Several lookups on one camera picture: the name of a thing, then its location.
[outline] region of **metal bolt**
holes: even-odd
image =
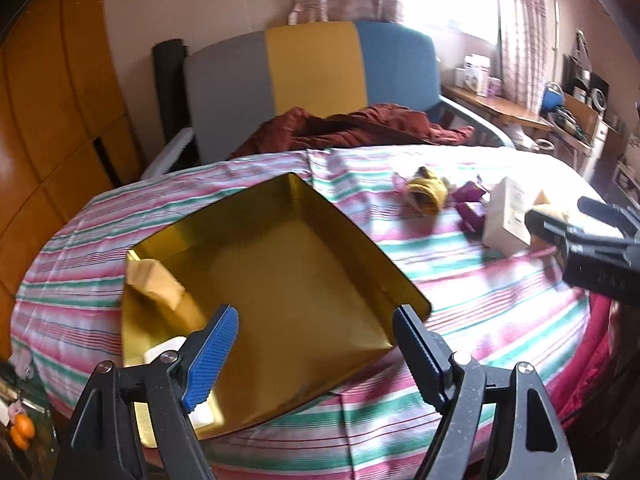
[[[97,371],[99,374],[105,374],[107,372],[110,372],[112,368],[113,363],[111,361],[102,361],[98,363],[97,367],[95,367],[95,371]]]
[[[459,365],[468,365],[471,362],[471,354],[469,352],[459,350],[453,354],[453,360]]]
[[[178,352],[175,350],[167,350],[166,352],[162,352],[160,354],[160,360],[165,363],[175,363],[178,360]]]
[[[530,373],[533,373],[534,370],[535,368],[531,363],[525,363],[525,362],[518,363],[518,371],[521,374],[530,374]]]

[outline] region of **blue gripper pad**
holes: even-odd
[[[182,395],[182,405],[187,413],[209,397],[237,335],[238,311],[228,306],[188,368],[187,386]]]

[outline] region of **tablecloth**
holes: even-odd
[[[11,334],[27,347],[53,405],[69,415],[96,363],[121,361],[126,251],[209,203],[292,171],[338,206],[433,305],[426,325],[455,350],[513,367],[533,363],[546,384],[567,364],[589,318],[583,291],[560,279],[550,250],[503,258],[464,234],[453,208],[432,222],[394,190],[392,173],[426,164],[463,183],[507,174],[561,191],[597,194],[546,155],[508,148],[386,146],[244,157],[103,193],[44,246],[17,294]],[[601,232],[597,225],[589,227]],[[475,456],[488,437],[482,414]],[[422,402],[398,350],[369,371],[256,428],[203,443],[220,478],[410,478],[439,415]]]

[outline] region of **maroon blanket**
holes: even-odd
[[[229,158],[257,153],[288,152],[313,148],[356,148],[390,144],[463,144],[472,126],[444,130],[423,112],[399,105],[373,105],[348,116],[326,119],[302,108],[292,108],[260,126]]]

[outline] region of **black cylindrical object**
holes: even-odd
[[[169,142],[191,122],[182,72],[187,47],[181,39],[162,41],[153,47],[152,56],[162,133]]]

